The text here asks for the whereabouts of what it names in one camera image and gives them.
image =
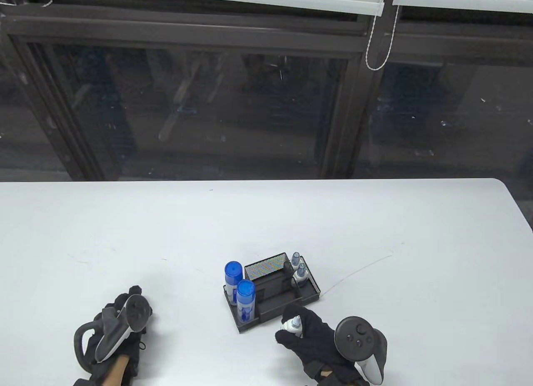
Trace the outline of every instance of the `gloved hand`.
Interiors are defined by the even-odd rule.
[[[337,351],[334,340],[335,331],[322,322],[322,319],[313,311],[298,304],[289,304],[283,312],[281,322],[285,323],[298,315],[303,326],[303,337],[298,338],[289,331],[281,330],[276,332],[276,341],[296,353],[301,359],[305,372],[310,375],[306,367],[322,363],[323,366],[320,369],[312,370],[316,372],[314,380],[317,382],[324,379],[322,371],[332,371],[342,384],[368,386],[368,382],[355,368],[354,362],[346,360]]]
[[[139,286],[132,286],[128,293],[122,293],[119,295],[114,303],[109,303],[105,307],[114,307],[116,310],[122,310],[122,307],[126,303],[126,300],[133,294],[141,294],[142,290]],[[102,313],[99,312],[95,317],[95,321],[99,320],[102,317]],[[95,384],[102,384],[104,379],[107,377],[109,371],[111,371],[113,365],[115,364],[116,359],[125,355],[130,358],[128,365],[124,371],[124,376],[122,377],[122,385],[129,386],[131,384],[132,378],[137,376],[137,369],[139,367],[139,351],[141,350],[141,335],[146,333],[146,328],[137,333],[130,333],[130,336],[124,340],[116,351],[109,357],[107,360],[101,363],[95,362],[95,350],[98,346],[100,339],[103,337],[103,329],[95,331],[95,334],[89,338],[87,343],[87,349],[85,351],[84,360],[91,367],[91,378],[90,381],[94,381]]]

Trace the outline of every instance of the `mesh panel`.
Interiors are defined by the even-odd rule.
[[[246,272],[247,278],[250,281],[253,281],[257,278],[260,278],[261,276],[272,274],[272,272],[276,272],[276,271],[279,271],[280,269],[283,269],[283,264],[287,260],[288,260],[287,254],[282,253],[279,255],[275,255],[274,257],[268,258],[266,260],[259,261],[255,264],[245,266],[244,270]]]
[[[303,258],[302,256],[300,256],[300,257],[301,257],[301,259],[303,260],[303,262],[305,263],[305,266],[306,266],[307,268],[309,268],[309,267],[307,266],[307,263],[305,262],[305,258]],[[313,276],[312,276],[312,274],[311,274],[310,271],[309,271],[309,281],[311,282],[311,285],[313,285],[313,287],[314,287],[314,289],[316,290],[316,292],[317,292],[318,294],[320,294],[320,289],[318,288],[318,285],[317,285],[316,282],[314,281],[314,278],[313,278]]]

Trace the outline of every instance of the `blue cap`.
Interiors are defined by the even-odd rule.
[[[230,261],[224,268],[226,283],[231,286],[238,285],[242,281],[242,265],[237,261]]]
[[[250,304],[255,300],[255,284],[244,279],[237,285],[237,301],[241,304]]]

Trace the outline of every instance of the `spray can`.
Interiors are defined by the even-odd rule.
[[[242,281],[242,265],[237,261],[230,261],[224,268],[226,278],[226,294],[232,306],[237,304],[237,285]]]
[[[243,279],[237,285],[237,319],[241,323],[255,318],[255,284]]]

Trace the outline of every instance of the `white bottle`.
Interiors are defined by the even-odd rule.
[[[293,271],[296,271],[298,269],[300,262],[301,262],[301,258],[299,256],[299,253],[295,252],[293,254],[293,258],[291,258],[291,265],[293,266]]]
[[[309,278],[309,271],[303,262],[298,266],[298,270],[293,274],[291,279],[291,285],[295,286],[295,283],[302,285]]]
[[[301,338],[303,327],[301,326],[301,318],[299,316],[289,319],[289,321],[281,325],[281,328],[294,333],[297,338]]]

